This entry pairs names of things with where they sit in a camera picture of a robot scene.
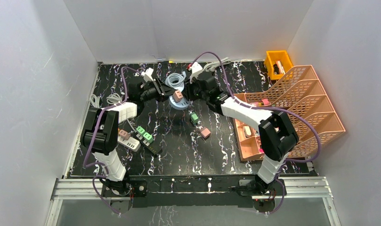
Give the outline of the green usb plug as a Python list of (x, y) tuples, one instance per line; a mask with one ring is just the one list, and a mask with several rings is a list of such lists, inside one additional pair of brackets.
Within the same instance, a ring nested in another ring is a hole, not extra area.
[(190, 113), (190, 121), (193, 125), (197, 126), (199, 123), (199, 117), (196, 113)]

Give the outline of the white power strip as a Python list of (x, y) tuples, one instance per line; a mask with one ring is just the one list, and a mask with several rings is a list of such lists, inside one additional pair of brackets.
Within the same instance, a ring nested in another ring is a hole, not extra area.
[(117, 141), (119, 144), (123, 145), (124, 147), (126, 147), (126, 148), (128, 148), (134, 152), (137, 152), (141, 147), (140, 142), (133, 137), (130, 137), (129, 140), (124, 140), (124, 139), (120, 138), (118, 135)]

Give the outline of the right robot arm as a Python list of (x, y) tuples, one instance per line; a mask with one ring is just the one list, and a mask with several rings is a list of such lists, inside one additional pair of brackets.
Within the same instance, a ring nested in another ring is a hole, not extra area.
[(187, 99), (203, 100), (213, 112), (243, 122), (257, 131), (264, 157), (255, 176), (256, 190), (262, 195), (273, 191), (281, 165), (299, 141), (288, 112), (252, 106), (230, 90), (222, 90), (216, 79), (207, 73), (191, 76), (185, 81), (183, 91)]

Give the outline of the mauve pink usb plug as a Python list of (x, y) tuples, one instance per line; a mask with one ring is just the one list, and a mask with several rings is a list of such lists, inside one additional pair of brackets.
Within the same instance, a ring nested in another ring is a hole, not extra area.
[(211, 131), (206, 127), (199, 129), (199, 133), (203, 139), (207, 139), (211, 136)]

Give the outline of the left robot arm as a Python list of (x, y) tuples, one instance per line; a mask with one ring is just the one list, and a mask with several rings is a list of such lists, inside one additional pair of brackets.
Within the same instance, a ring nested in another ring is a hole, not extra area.
[(83, 166), (99, 166), (105, 178), (114, 181), (113, 190), (120, 196), (129, 194), (131, 183), (124, 179), (126, 169), (116, 151), (119, 124), (139, 116), (144, 103), (149, 100), (168, 100), (176, 89), (160, 79), (152, 79), (138, 84), (125, 84), (124, 91), (124, 98), (118, 103), (88, 110), (80, 140), (81, 145), (88, 149)]

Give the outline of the salmon pink usb plug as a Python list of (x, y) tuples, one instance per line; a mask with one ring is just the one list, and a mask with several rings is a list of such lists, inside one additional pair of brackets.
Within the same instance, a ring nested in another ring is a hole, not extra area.
[(183, 99), (183, 95), (180, 90), (176, 90), (174, 94), (172, 95), (172, 98), (175, 103), (179, 103)]

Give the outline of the round light blue socket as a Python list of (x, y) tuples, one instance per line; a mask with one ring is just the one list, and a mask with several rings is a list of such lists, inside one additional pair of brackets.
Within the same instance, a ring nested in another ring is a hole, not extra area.
[(188, 101), (185, 97), (183, 97), (179, 102), (176, 102), (173, 98), (173, 95), (169, 97), (169, 103), (170, 106), (176, 110), (185, 110), (191, 105), (191, 102)]

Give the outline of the black long power strip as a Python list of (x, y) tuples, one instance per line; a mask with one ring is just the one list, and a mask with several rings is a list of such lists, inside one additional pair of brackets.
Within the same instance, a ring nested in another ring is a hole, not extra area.
[(138, 126), (135, 129), (136, 139), (140, 141), (147, 150), (149, 150), (153, 155), (159, 155), (162, 152), (162, 147), (155, 142), (154, 137), (146, 132), (146, 130)]

